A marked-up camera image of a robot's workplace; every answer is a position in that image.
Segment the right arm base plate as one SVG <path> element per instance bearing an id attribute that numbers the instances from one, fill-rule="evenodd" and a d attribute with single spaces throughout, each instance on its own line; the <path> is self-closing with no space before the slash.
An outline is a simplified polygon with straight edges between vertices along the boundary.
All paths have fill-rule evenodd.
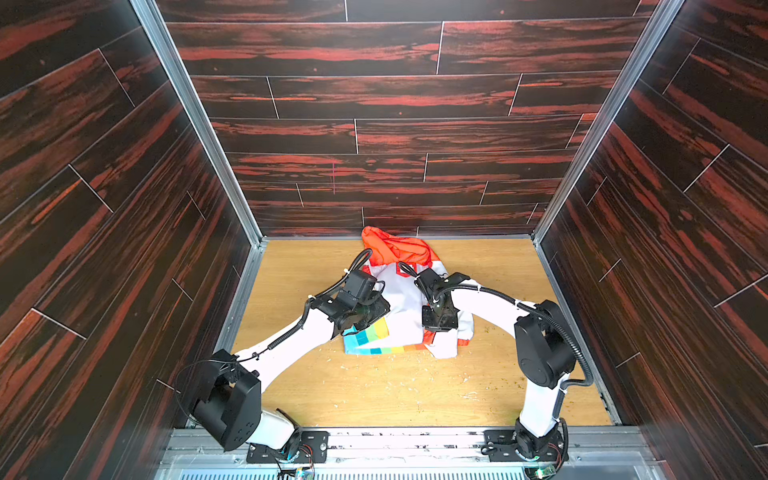
<path id="1" fill-rule="evenodd" d="M 557 428 L 543 437 L 526 429 L 486 430 L 480 452 L 491 462 L 562 463 L 568 459 L 565 439 Z"/>

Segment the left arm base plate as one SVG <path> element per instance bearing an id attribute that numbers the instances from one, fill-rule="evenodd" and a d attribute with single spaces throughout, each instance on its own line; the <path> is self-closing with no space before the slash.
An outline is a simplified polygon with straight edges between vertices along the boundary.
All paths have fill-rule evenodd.
<path id="1" fill-rule="evenodd" d="M 246 463 L 270 464 L 281 461 L 292 464 L 322 464 L 327 459 L 329 437 L 328 431 L 300 429 L 277 450 L 266 445 L 249 443 Z"/>

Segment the aluminium front rail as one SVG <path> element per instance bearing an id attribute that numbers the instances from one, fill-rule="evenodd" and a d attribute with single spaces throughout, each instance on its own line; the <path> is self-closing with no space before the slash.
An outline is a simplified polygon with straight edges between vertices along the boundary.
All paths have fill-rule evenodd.
<path id="1" fill-rule="evenodd" d="M 296 456 L 263 446 L 232 452 L 200 429 L 177 430 L 159 479 L 664 479 L 663 462 L 635 427 L 572 427 L 564 453 L 525 461 L 509 427 L 320 427 Z"/>

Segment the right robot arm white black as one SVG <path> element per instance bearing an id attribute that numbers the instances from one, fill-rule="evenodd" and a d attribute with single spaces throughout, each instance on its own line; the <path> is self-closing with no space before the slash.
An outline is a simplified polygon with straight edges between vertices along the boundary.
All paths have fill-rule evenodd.
<path id="1" fill-rule="evenodd" d="M 589 387 L 594 374 L 558 304 L 526 304 L 473 283 L 435 287 L 425 294 L 436 313 L 467 312 L 512 335 L 517 362 L 527 379 L 523 409 L 515 424 L 518 455 L 536 460 L 549 448 L 565 447 L 560 412 L 571 387 Z"/>

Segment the white orange kids jacket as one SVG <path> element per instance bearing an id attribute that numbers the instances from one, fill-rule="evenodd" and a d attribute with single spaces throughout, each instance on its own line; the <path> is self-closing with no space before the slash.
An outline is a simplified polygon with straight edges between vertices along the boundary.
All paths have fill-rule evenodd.
<path id="1" fill-rule="evenodd" d="M 378 356 L 427 350 L 437 359 L 456 357 L 458 348 L 467 346 L 474 336 L 473 315 L 460 312 L 458 326 L 448 332 L 426 330 L 422 325 L 426 299 L 414 279 L 398 266 L 404 262 L 418 272 L 430 268 L 445 276 L 447 270 L 435 251 L 421 239 L 395 236 L 371 226 L 363 229 L 361 238 L 372 250 L 363 270 L 385 282 L 383 297 L 390 303 L 390 312 L 364 330 L 348 330 L 344 352 Z"/>

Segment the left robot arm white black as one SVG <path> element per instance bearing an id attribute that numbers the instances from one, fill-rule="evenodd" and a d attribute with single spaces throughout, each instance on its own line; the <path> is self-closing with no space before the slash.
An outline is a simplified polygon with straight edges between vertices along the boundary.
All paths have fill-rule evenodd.
<path id="1" fill-rule="evenodd" d="M 237 354 L 219 350 L 200 363 L 189 415 L 229 452 L 245 443 L 292 451 L 300 427 L 262 408 L 262 394 L 291 365 L 354 327 L 363 330 L 390 311 L 376 294 L 351 307 L 337 298 L 309 298 L 302 316 L 268 339 Z"/>

